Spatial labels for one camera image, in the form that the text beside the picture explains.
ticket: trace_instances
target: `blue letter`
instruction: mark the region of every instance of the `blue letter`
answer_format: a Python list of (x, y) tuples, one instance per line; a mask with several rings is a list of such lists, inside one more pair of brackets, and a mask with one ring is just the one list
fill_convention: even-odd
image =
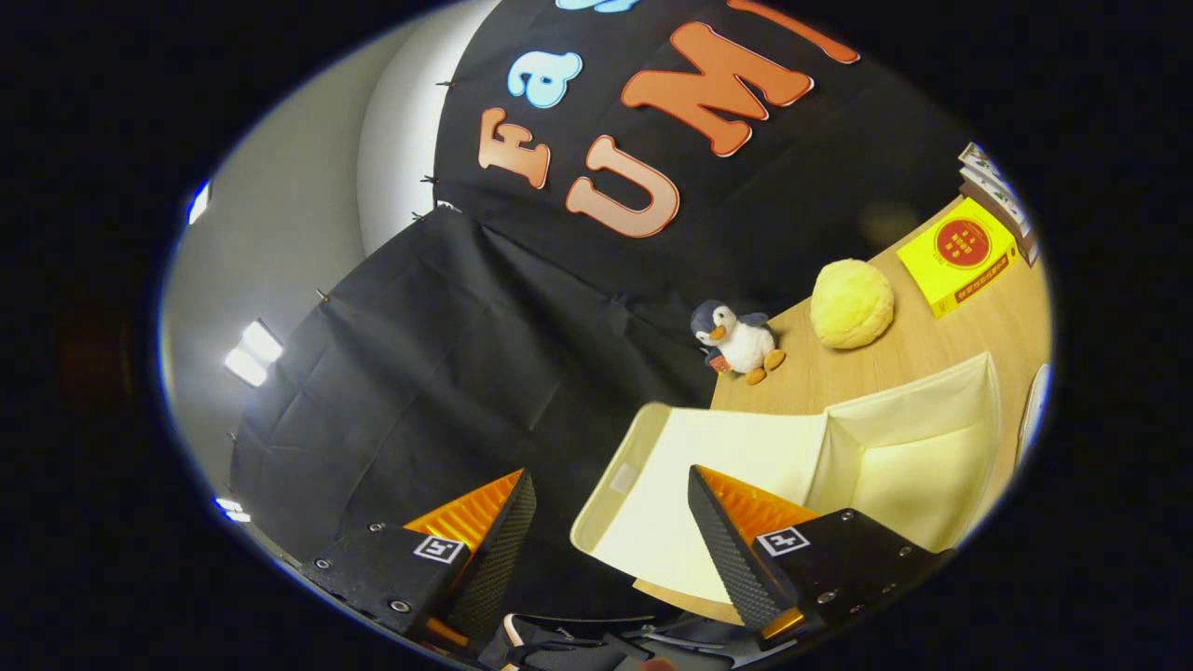
[(595, 5), (602, 14), (626, 12), (637, 4), (638, 0), (555, 0), (555, 6), (561, 10), (587, 10)]
[(571, 51), (562, 56), (546, 51), (523, 54), (509, 68), (509, 93), (525, 93), (536, 107), (554, 107), (568, 92), (568, 81), (580, 74), (582, 67), (580, 55)]

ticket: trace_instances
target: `penguin plush toy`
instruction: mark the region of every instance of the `penguin plush toy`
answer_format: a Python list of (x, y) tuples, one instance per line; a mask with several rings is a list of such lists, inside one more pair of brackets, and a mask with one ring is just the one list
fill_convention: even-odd
[(775, 349), (774, 334), (762, 313), (737, 316), (721, 301), (705, 301), (692, 312), (692, 333), (705, 347), (704, 363), (717, 368), (718, 358), (730, 370), (746, 374), (747, 384), (758, 384), (767, 370), (779, 368), (786, 355)]

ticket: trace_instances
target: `stack of books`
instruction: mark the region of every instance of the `stack of books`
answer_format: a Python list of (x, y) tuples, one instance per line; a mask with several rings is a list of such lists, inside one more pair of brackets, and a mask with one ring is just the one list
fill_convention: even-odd
[(970, 142), (962, 155), (960, 192), (990, 211), (1015, 236), (1015, 244), (1027, 265), (1034, 265), (1039, 256), (1039, 244), (1032, 222), (1015, 196), (1007, 179), (982, 147)]

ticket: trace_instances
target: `book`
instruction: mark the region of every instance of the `book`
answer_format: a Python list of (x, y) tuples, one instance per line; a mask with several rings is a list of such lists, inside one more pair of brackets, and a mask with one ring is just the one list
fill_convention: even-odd
[(962, 168), (960, 192), (989, 210), (1007, 230), (1015, 236), (1015, 244), (1027, 265), (1034, 265), (1039, 256), (1039, 242), (1036, 229), (1024, 214), (1019, 201), (1009, 193), (1001, 191), (995, 183), (984, 179), (981, 173), (969, 168)]
[(990, 156), (987, 155), (985, 150), (978, 144), (970, 142), (965, 147), (965, 150), (957, 156), (957, 159), (960, 160), (965, 167), (981, 173), (987, 180), (996, 184), (1002, 192), (1009, 193), (1010, 196), (1015, 195), (1014, 190), (1010, 187), (1010, 183), (1002, 176), (1002, 171), (999, 170), (999, 166), (994, 165)]
[(981, 293), (1019, 257), (1010, 230), (969, 197), (895, 253), (938, 319)]

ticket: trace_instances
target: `yellow book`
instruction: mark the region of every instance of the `yellow book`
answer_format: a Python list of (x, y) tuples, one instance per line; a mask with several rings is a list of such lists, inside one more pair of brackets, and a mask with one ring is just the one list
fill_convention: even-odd
[(1015, 236), (972, 198), (896, 253), (937, 318), (972, 298), (1019, 257)]

